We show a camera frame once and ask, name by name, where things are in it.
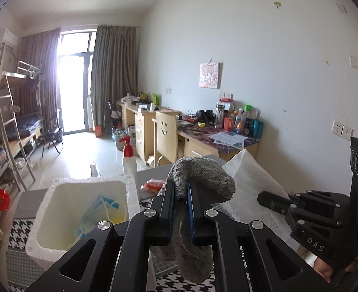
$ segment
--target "blue face mask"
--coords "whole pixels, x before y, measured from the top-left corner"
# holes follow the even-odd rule
[[[101,221],[110,221],[119,224],[128,220],[128,211],[122,202],[99,196],[83,215],[82,220],[75,231],[75,241],[68,247],[81,240],[91,229]]]

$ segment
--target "gray curtain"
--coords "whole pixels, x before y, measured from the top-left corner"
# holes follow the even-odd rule
[[[44,128],[49,129],[49,120],[57,109],[57,47],[59,44],[60,29],[46,31],[21,39],[18,48],[18,60],[41,68],[45,81],[41,84],[41,107],[44,117]],[[14,89],[14,104],[21,108],[20,115],[38,112],[35,92],[20,85]]]
[[[137,94],[136,28],[100,25],[91,71],[91,105],[95,125],[103,124],[107,101]]]

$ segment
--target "white foam container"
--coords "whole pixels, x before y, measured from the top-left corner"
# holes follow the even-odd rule
[[[38,209],[26,243],[27,255],[45,270],[52,266],[75,241],[74,233],[82,216],[98,196],[122,202],[128,210],[128,220],[140,212],[131,175],[58,179],[49,187]],[[155,289],[155,286],[153,265],[149,259],[147,291]]]

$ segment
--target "canvas painting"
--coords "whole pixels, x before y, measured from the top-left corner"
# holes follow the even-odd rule
[[[201,64],[199,73],[199,86],[202,88],[218,88],[219,63]]]

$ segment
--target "bed ladder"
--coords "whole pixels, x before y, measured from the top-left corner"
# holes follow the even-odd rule
[[[21,143],[21,137],[19,135],[19,131],[18,131],[18,125],[17,125],[17,121],[16,121],[16,114],[15,112],[19,112],[19,107],[14,105],[13,104],[13,97],[11,95],[11,91],[10,91],[10,86],[9,86],[9,81],[7,79],[7,75],[4,75],[3,76],[3,73],[2,71],[0,70],[0,93],[1,93],[1,80],[3,79],[3,77],[5,78],[5,81],[6,81],[6,90],[7,90],[7,93],[6,95],[0,95],[0,128],[1,128],[1,133],[2,133],[2,142],[3,142],[3,146],[5,147],[6,149],[6,153],[7,153],[7,158],[8,158],[8,161],[9,161],[9,166],[10,166],[10,169],[12,170],[13,172],[13,176],[14,176],[14,179],[17,183],[17,187],[19,189],[19,191],[21,191],[22,189],[24,189],[25,191],[27,191],[27,188],[25,186],[25,183],[21,177],[21,173],[22,171],[28,167],[28,170],[29,170],[29,173],[33,179],[33,182],[36,181],[36,178],[34,177],[34,174],[33,174],[33,171],[32,171],[32,168],[30,166],[30,162],[26,156],[26,153],[25,153],[25,150],[24,150],[24,147],[22,146],[22,143]],[[6,104],[5,107],[2,107],[1,106],[1,101],[3,100],[3,102],[5,100],[8,100],[9,103]],[[9,112],[11,113],[11,116],[12,118],[8,121],[4,121],[3,120],[3,115],[2,115],[2,112]],[[22,156],[25,160],[25,163],[23,165],[23,167],[21,169],[18,169],[17,168],[17,165],[14,161],[14,157],[13,157],[13,153],[10,149],[10,145],[9,145],[9,141],[7,139],[7,134],[6,134],[6,129],[5,129],[5,126],[10,124],[10,123],[13,123],[14,125],[14,130],[15,132],[17,133],[17,140],[18,140],[18,144],[19,144],[19,148],[21,150],[21,153],[22,153]]]

